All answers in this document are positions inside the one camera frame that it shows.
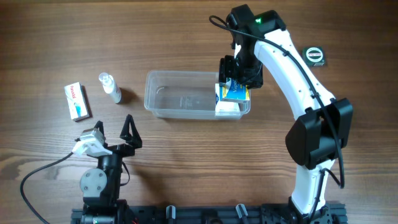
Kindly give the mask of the green round-label box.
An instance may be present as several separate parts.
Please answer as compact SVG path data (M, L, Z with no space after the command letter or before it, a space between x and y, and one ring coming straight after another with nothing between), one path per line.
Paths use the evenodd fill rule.
M305 47L302 50L302 58L308 67L324 66L325 54L320 46Z

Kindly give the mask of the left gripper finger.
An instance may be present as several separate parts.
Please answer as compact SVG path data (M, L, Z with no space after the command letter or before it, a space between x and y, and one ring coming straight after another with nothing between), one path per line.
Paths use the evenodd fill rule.
M104 137L104 127L102 121L97 121L93 128L93 135L96 137Z
M121 130L121 134L119 137L121 139L123 139L126 144L128 144L134 148L142 147L142 139L136 129L132 115L128 114L126 116L123 128Z

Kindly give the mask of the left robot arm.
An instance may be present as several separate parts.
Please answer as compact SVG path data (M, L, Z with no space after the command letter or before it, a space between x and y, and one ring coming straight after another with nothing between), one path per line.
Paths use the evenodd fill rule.
M103 122L98 121L94 128L84 130L76 139L72 152L79 156L86 154L97 159L98 163L80 179L84 204L82 210L72 211L72 223L139 223L127 201L119 198L120 188L127 184L121 182L122 172L128 170L123 159L134 156L135 150L142 147L142 139L131 115L126 116L119 137L124 140L123 144L108 145Z

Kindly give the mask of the white pouch packet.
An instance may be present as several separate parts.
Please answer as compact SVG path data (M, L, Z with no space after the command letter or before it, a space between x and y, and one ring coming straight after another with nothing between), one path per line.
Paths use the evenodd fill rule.
M238 103L221 101L220 86L215 83L215 118L216 119L239 119L241 117Z

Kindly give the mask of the blue VapoDrops box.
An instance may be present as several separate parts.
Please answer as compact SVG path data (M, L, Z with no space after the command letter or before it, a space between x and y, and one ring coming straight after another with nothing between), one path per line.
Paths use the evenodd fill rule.
M227 78L226 83L217 83L215 91L220 101L233 103L247 103L250 101L250 91L246 85L239 84L232 78Z

